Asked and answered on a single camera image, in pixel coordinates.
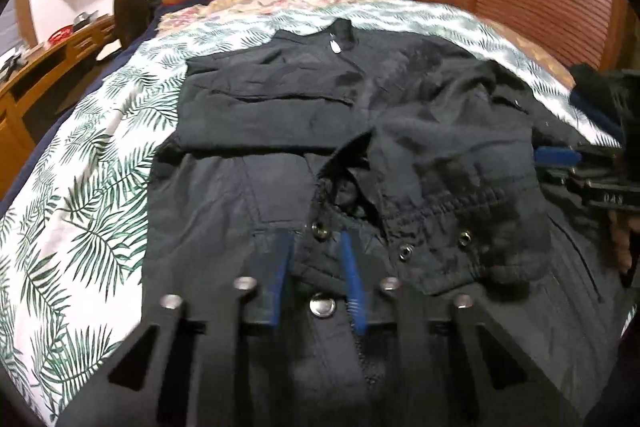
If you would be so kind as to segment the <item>person's right hand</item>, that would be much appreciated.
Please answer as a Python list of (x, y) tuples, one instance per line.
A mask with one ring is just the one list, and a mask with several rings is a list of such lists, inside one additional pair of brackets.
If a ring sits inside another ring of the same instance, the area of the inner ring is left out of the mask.
[(623, 215), (616, 211), (610, 213), (610, 219), (617, 266), (620, 272), (627, 273), (632, 265), (630, 236), (631, 233), (639, 232), (640, 219), (638, 216)]

